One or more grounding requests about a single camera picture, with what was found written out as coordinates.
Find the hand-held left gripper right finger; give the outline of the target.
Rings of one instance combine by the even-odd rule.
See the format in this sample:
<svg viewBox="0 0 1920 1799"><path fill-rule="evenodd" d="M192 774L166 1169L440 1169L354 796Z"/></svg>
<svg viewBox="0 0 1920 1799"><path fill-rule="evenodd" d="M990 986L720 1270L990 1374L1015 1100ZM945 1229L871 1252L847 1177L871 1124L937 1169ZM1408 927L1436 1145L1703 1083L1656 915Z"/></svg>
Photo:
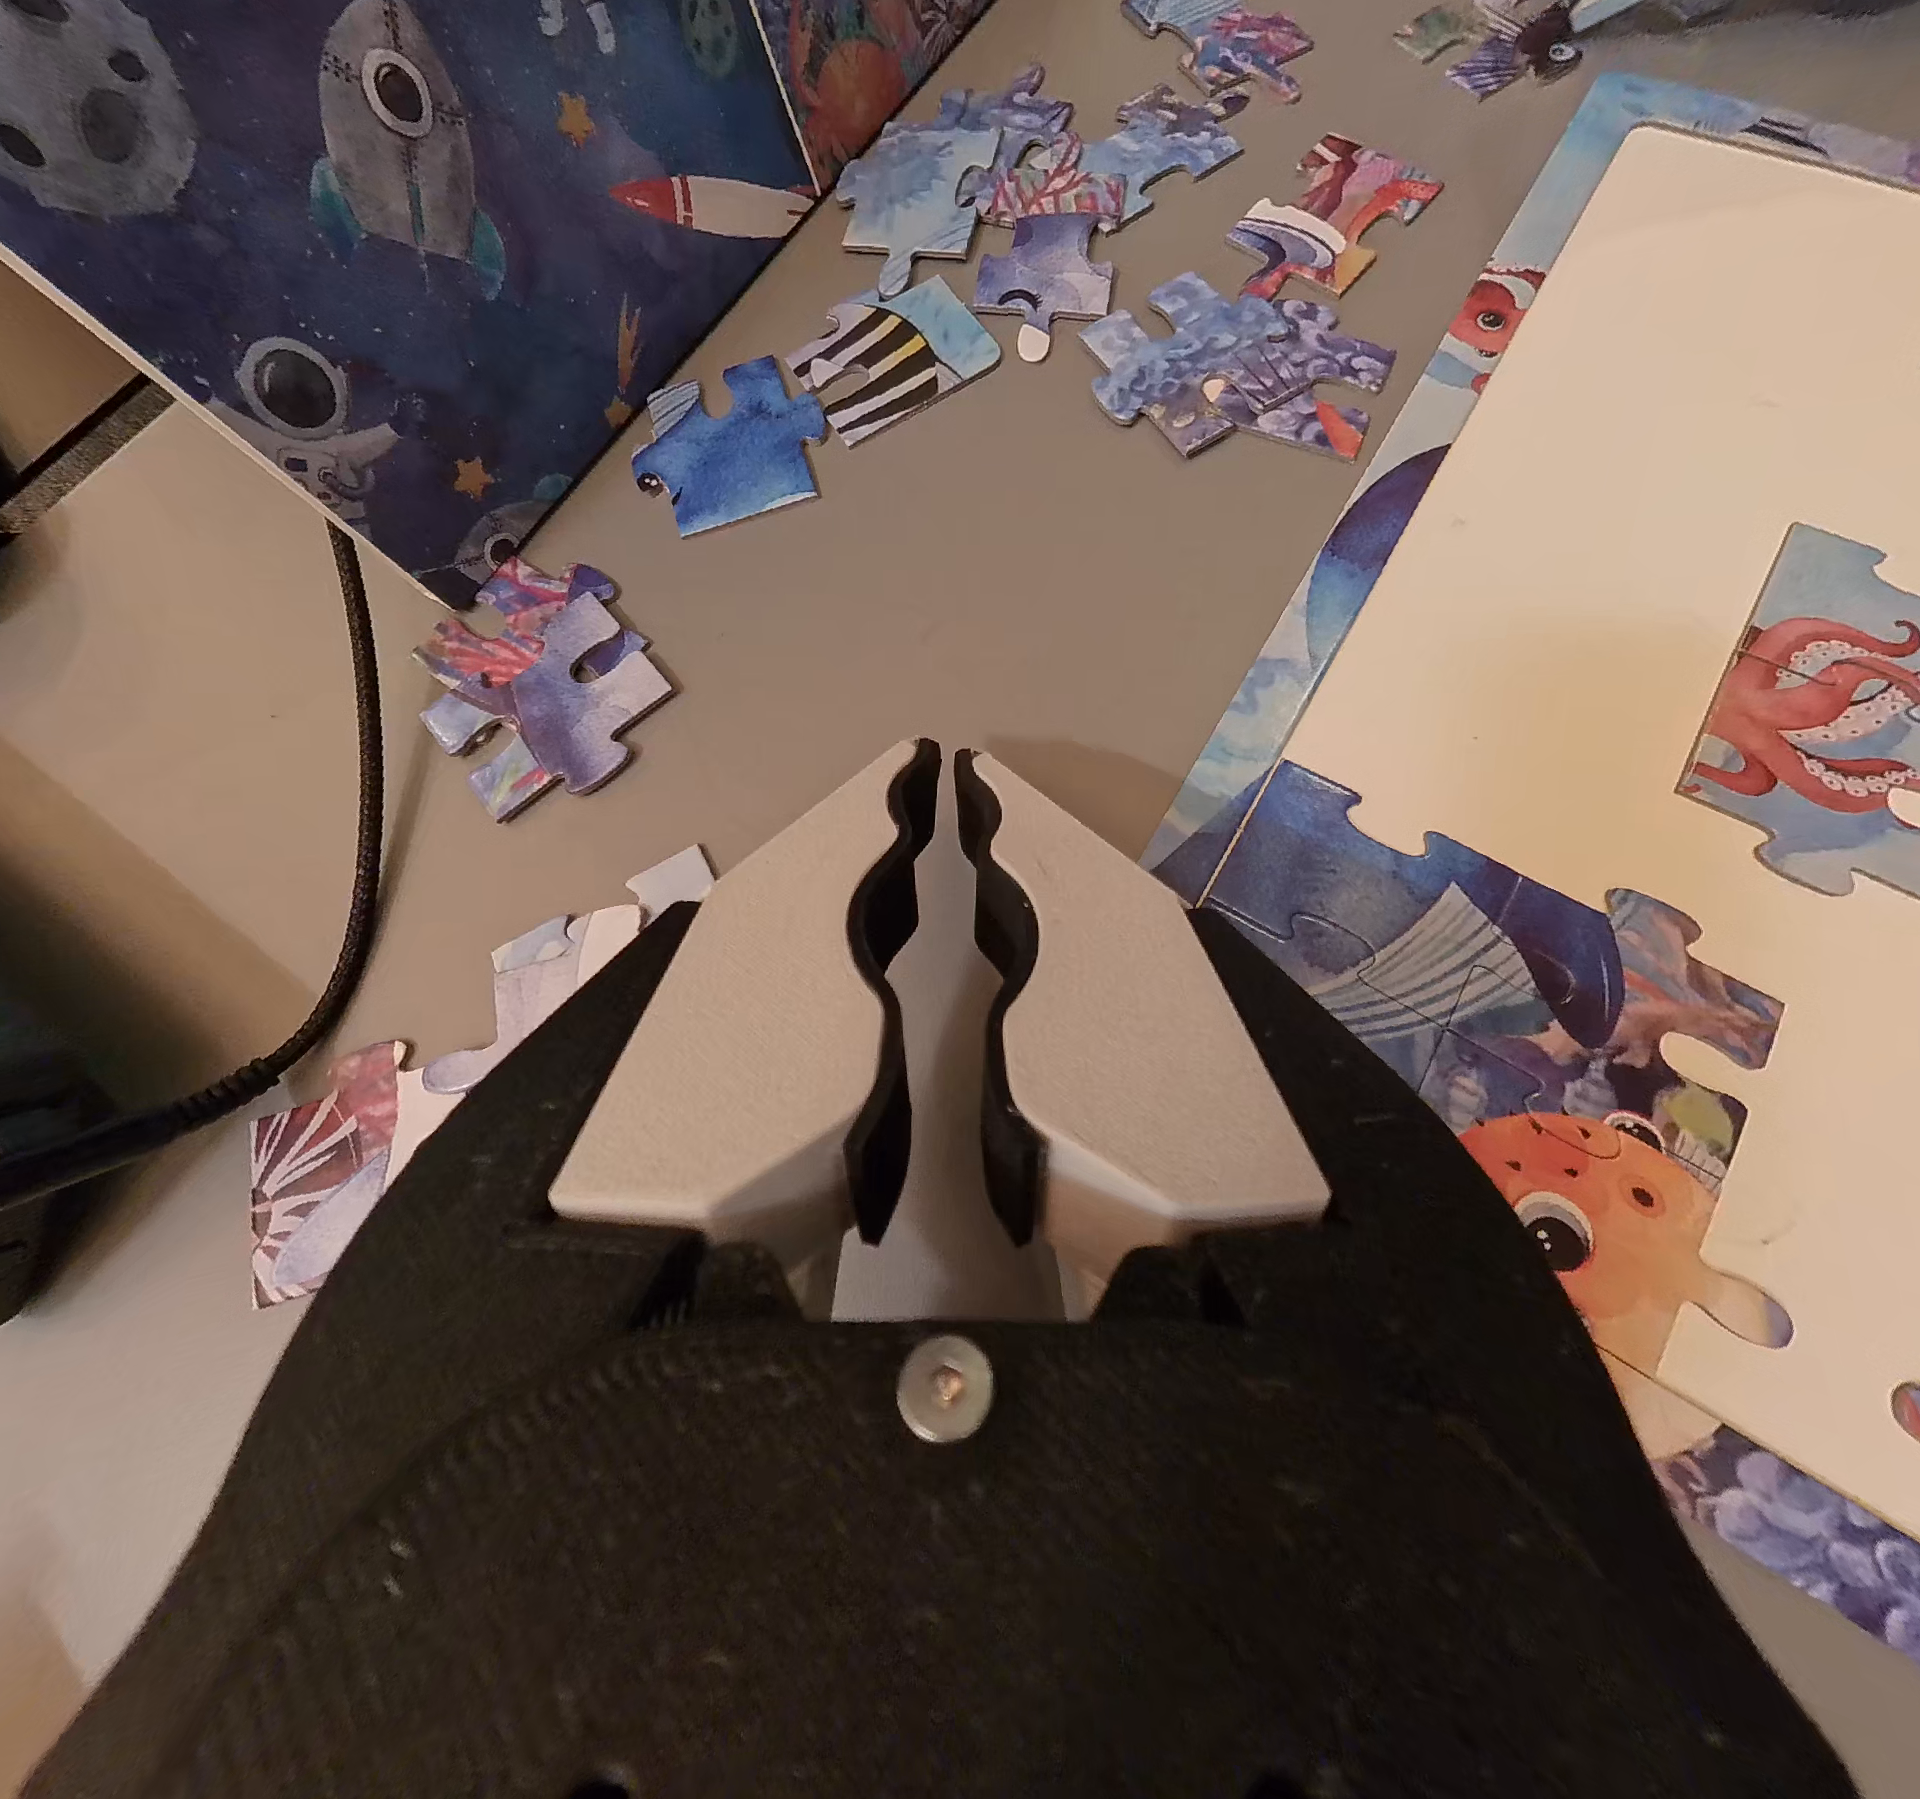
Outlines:
<svg viewBox="0 0 1920 1799"><path fill-rule="evenodd" d="M956 816L1000 967L990 1206L1053 1250L1065 1312L1089 1321L1138 1250L1321 1218L1333 1182L1189 908L992 756L956 756Z"/></svg>

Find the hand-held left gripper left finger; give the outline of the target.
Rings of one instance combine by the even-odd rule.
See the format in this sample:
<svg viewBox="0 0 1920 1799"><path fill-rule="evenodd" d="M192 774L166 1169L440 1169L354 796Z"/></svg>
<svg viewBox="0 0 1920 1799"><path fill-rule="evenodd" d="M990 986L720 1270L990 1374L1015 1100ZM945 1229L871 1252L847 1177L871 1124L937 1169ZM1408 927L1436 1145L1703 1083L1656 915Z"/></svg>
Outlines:
<svg viewBox="0 0 1920 1799"><path fill-rule="evenodd" d="M895 955L916 929L942 745L890 745L715 882L643 1008L552 1209L762 1241L838 1276L895 1225L907 1145Z"/></svg>

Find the pale blue striped jigsaw piece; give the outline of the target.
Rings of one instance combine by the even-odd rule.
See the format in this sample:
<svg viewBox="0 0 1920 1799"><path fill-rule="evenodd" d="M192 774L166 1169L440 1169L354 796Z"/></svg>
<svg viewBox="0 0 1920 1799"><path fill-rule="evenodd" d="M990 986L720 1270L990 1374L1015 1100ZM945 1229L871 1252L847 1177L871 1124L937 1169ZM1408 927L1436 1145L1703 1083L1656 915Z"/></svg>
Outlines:
<svg viewBox="0 0 1920 1799"><path fill-rule="evenodd" d="M497 1040L425 1064L430 1095L467 1095L511 1048L609 967L661 910L706 901L715 862L706 845L626 878L626 901L588 915L555 915L497 951Z"/></svg>

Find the assembled whale pufferfish puzzle section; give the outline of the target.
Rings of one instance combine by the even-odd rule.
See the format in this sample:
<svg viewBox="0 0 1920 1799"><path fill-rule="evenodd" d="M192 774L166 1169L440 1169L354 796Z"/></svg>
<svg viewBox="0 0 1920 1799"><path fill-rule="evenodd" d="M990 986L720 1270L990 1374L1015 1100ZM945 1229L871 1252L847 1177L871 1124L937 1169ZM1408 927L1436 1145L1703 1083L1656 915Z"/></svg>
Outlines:
<svg viewBox="0 0 1920 1799"><path fill-rule="evenodd" d="M1659 898L1574 901L1446 837L1381 845L1349 809L1349 789L1278 765L1158 878L1422 1091L1574 1301L1646 1450L1703 1458L1725 1430L1656 1379L1678 1312L1764 1349L1794 1321L1703 1258L1749 1104L1684 1078L1670 1040L1761 1073L1781 1000L1703 961Z"/></svg>

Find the scattered loose puzzle pieces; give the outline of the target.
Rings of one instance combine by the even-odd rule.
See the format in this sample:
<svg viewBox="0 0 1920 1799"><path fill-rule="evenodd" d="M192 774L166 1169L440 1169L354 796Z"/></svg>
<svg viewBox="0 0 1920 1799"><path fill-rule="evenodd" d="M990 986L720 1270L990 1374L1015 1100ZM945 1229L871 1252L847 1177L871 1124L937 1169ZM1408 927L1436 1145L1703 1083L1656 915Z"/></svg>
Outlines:
<svg viewBox="0 0 1920 1799"><path fill-rule="evenodd" d="M1073 103L1047 96L1032 59L1002 90L942 90L922 119L885 119L854 151L834 197L852 207L847 246L885 256L873 291L838 297L822 338L795 354L734 364L724 412L706 407L696 380L653 392L653 443L634 468L646 498L672 498L681 538L784 510L820 498L809 444L873 443L902 419L945 405L1002 364L984 317L1019 323L1023 364L1040 364L1056 323L1073 323L1117 380L1138 323L1114 312L1114 259L1105 235L1152 207L1152 183L1189 182L1246 151L1233 119L1251 99L1294 103L1303 90L1290 59L1308 55L1308 31L1246 0L1128 0L1128 20L1183 39L1183 90L1152 85L1117 103L1109 136L1073 129ZM1204 444L1198 412L1229 392L1233 430L1356 459L1371 412L1321 400L1345 380L1381 389L1392 352L1334 325L1321 297L1345 294L1371 265L1366 230L1384 217L1410 224L1446 182L1340 129L1299 158L1294 197L1257 197L1229 243L1257 265L1233 285L1219 344L1229 354L1198 383L1152 383L1152 419L1183 449ZM506 615L499 636L441 622L418 661L441 684L425 712L451 756L497 725L512 741L473 774L488 816L523 809L532 789L562 780L542 756L626 757L623 725L588 723L588 693L609 680L609 704L656 705L672 684L646 661L643 636L615 627L615 587L593 565L542 572L512 545L481 548L488 581L481 600ZM405 1161L467 1095L430 1095L405 1040L383 1040L335 1057L320 1100L255 1115L253 1140L253 1305L315 1297L349 1238L393 1186Z"/></svg>

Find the assembled octopus puzzle section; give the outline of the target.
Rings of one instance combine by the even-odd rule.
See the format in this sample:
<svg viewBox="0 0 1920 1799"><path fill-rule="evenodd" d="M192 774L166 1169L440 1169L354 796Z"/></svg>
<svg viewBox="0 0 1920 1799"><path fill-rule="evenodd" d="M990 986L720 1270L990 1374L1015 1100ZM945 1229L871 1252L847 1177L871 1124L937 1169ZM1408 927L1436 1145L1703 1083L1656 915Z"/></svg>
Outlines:
<svg viewBox="0 0 1920 1799"><path fill-rule="evenodd" d="M1920 600L1878 545L1789 527L1678 794L1756 825L1789 882L1920 898Z"/></svg>

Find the space and ocean puzzle box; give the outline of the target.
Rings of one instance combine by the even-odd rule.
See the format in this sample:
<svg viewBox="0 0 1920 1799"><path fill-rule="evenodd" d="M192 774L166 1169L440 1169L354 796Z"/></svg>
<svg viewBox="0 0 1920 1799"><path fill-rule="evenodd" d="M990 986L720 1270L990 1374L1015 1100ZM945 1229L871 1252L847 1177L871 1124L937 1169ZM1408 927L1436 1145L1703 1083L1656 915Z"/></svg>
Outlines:
<svg viewBox="0 0 1920 1799"><path fill-rule="evenodd" d="M446 600L992 0L0 0L5 259Z"/></svg>

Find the ocean print puzzle frame board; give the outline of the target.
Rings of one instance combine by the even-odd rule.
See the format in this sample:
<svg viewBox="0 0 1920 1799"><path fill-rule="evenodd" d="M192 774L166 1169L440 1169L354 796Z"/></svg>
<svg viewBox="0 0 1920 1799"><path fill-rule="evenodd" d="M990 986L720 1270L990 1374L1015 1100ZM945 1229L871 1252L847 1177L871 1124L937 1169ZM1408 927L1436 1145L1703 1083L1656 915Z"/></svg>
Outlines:
<svg viewBox="0 0 1920 1799"><path fill-rule="evenodd" d="M1798 521L1914 591L1914 142L1602 75L1148 859L1299 765L1381 845L1659 898L1781 1000L1761 1073L1670 1057L1749 1104L1703 1258L1794 1340L1688 1305L1656 1379L1725 1438L1650 1460L1684 1517L1914 1657L1920 908L1789 882L1678 794Z"/></svg>

